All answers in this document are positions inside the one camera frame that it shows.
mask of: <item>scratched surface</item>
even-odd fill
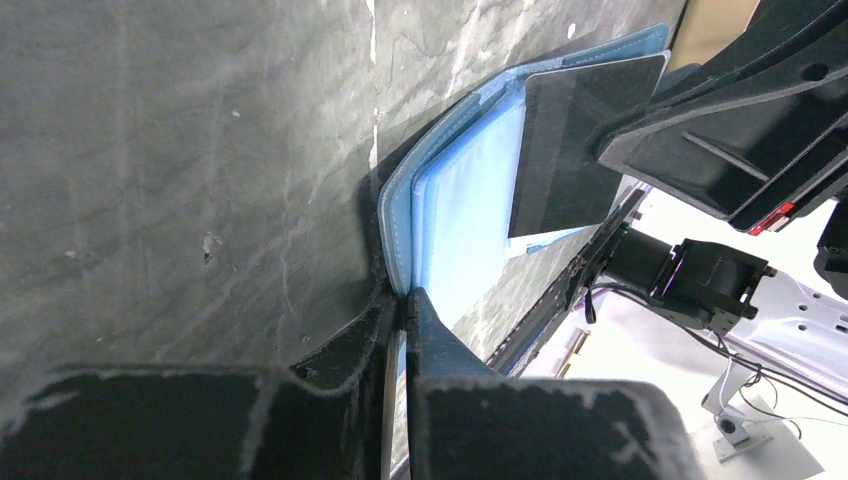
[[[0,403],[61,363],[302,357],[374,297],[404,142],[506,66],[682,4],[5,1]],[[485,355],[581,241],[511,262],[463,339]]]

